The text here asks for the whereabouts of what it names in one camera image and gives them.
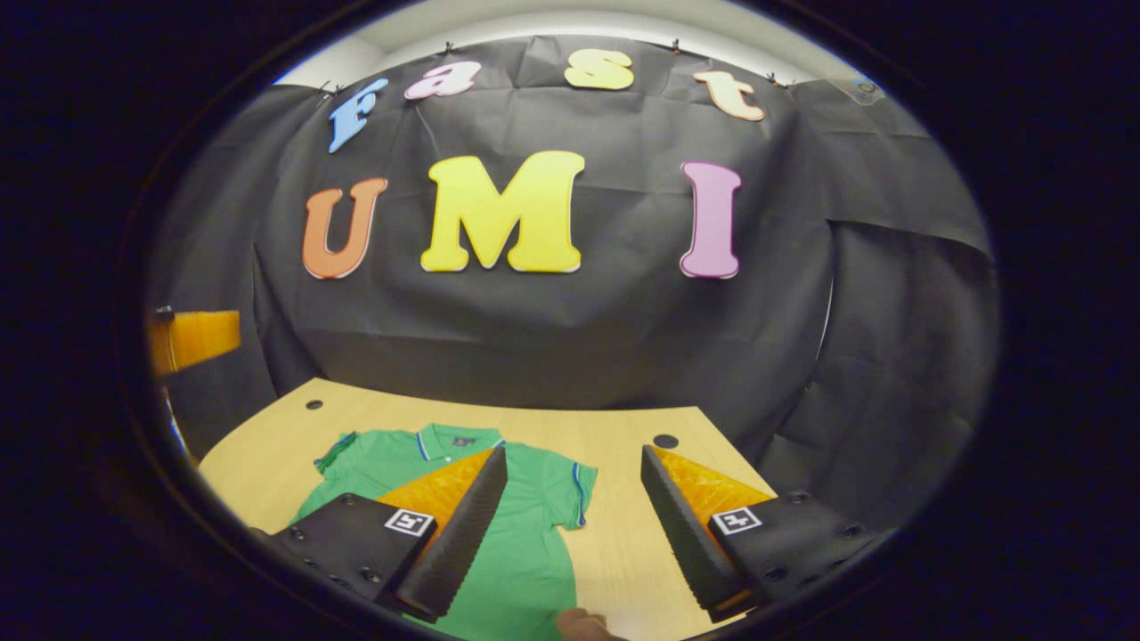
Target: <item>letter m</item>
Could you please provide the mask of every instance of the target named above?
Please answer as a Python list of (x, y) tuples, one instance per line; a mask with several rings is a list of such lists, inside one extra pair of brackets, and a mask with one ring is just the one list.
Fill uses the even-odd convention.
[(581, 253), (570, 244), (570, 193), (586, 161), (572, 152), (538, 152), (519, 168), (502, 194), (475, 156), (447, 159), (427, 176), (439, 185), (431, 246), (421, 257), (427, 271), (459, 271), (467, 251), (459, 225), (479, 263), (490, 269), (519, 225), (519, 242), (506, 260), (518, 271), (575, 271)]

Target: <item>shirt collar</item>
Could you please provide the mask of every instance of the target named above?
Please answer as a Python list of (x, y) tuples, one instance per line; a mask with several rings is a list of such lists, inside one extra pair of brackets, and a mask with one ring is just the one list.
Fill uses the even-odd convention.
[[(466, 445), (458, 445), (458, 439), (472, 439)], [(416, 446), (424, 461), (435, 459), (462, 459), (477, 452), (497, 447), (503, 444), (498, 430), (457, 428), (430, 423), (416, 433)]]

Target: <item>human hand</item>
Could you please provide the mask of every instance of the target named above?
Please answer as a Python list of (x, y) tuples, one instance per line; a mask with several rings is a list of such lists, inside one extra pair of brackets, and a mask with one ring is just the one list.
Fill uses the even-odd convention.
[(598, 615), (575, 608), (560, 614), (554, 625), (564, 641), (628, 641), (610, 634), (604, 620)]

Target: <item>pink letter i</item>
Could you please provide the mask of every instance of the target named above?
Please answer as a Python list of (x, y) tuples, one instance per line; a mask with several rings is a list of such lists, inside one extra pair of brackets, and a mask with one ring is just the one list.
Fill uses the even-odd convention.
[(694, 278), (732, 278), (740, 261), (732, 253), (732, 193), (740, 176), (708, 162), (686, 162), (681, 171), (693, 184), (693, 244), (681, 270)]

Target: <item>wooden table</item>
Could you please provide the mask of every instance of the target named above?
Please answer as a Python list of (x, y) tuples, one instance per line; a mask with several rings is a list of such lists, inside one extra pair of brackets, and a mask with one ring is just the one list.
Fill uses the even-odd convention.
[[(320, 400), (321, 407), (306, 404)], [(246, 525), (276, 533), (320, 484), (312, 464), (350, 431), (420, 431), (429, 423), (497, 429), (503, 438), (597, 468), (588, 525), (562, 537), (578, 606), (632, 641), (671, 641), (719, 625), (697, 605), (641, 484), (642, 446), (668, 433), (677, 454), (775, 495), (697, 407), (567, 412), (441, 403), (314, 379), (221, 440), (199, 472)]]

